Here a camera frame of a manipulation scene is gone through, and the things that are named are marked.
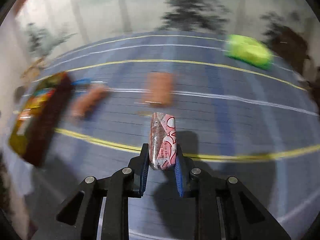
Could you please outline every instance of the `white circle on wrapper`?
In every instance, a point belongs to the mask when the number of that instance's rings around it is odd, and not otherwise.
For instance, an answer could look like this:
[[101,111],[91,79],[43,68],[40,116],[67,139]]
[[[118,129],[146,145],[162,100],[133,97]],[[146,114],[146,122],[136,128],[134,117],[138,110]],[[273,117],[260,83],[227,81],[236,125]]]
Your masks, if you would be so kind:
[[170,117],[169,119],[168,119],[168,121],[167,121],[167,126],[169,127],[169,128],[176,128],[176,121],[175,121],[175,119],[174,119],[174,117]]

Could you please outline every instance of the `silver screw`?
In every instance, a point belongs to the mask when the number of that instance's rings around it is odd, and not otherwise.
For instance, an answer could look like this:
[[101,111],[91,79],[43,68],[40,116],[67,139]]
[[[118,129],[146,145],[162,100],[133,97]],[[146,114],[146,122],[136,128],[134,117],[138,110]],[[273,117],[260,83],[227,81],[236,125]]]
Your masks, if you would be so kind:
[[123,174],[129,174],[129,173],[131,173],[131,169],[130,168],[124,168],[123,170],[122,170],[122,173]]
[[236,177],[229,177],[229,182],[232,184],[236,184],[238,182],[238,179]]
[[199,169],[199,168],[193,168],[193,169],[191,170],[191,172],[192,172],[193,174],[200,174],[201,169]]
[[94,177],[92,177],[92,176],[86,177],[84,181],[86,183],[92,183],[92,182],[94,182]]

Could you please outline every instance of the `pink wrapper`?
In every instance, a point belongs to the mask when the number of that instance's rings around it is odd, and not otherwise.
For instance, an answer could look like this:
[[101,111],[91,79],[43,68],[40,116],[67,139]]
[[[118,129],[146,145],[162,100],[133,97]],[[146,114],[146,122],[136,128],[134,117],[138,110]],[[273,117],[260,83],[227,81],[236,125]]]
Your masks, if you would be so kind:
[[149,158],[154,170],[166,170],[176,163],[176,122],[172,115],[153,113],[151,118]]

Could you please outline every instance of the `triangular cutout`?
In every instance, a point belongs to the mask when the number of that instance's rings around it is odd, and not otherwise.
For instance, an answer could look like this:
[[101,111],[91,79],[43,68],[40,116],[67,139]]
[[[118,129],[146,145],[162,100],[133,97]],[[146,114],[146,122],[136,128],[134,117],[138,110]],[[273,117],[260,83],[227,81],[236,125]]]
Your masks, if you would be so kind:
[[257,209],[257,207],[243,192],[240,192],[239,196],[244,209],[245,217],[249,224],[259,223],[265,220],[259,209]]
[[77,195],[60,211],[57,215],[57,220],[73,226],[76,223],[83,197],[84,192],[79,191]]

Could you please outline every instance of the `green package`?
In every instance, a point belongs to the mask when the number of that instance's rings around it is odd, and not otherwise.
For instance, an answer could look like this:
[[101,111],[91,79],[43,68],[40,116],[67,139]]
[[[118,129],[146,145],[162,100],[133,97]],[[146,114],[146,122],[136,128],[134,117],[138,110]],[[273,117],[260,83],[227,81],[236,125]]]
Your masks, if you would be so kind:
[[262,42],[256,39],[229,35],[227,56],[242,60],[262,69],[269,69],[273,59],[271,51]]

